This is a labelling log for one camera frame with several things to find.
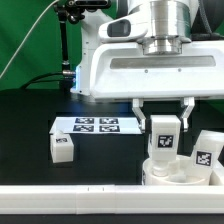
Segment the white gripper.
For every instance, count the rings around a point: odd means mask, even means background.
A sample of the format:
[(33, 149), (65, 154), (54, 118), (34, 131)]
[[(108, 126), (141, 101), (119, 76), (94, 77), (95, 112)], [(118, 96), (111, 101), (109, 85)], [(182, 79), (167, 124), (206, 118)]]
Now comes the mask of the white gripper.
[(224, 40), (192, 41), (155, 21), (127, 18), (99, 28), (89, 90), (96, 99), (133, 99), (132, 111), (145, 132), (144, 100), (183, 98), (183, 131), (195, 98), (224, 95)]

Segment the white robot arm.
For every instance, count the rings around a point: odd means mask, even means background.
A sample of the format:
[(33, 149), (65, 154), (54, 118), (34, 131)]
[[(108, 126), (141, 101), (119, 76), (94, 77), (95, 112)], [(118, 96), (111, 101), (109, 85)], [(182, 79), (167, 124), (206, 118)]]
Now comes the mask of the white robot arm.
[(130, 101), (140, 129), (143, 103), (180, 100), (186, 121), (197, 99), (224, 98), (224, 41), (191, 34), (201, 0), (117, 0), (113, 19), (85, 3), (82, 59), (71, 89), (94, 101)]

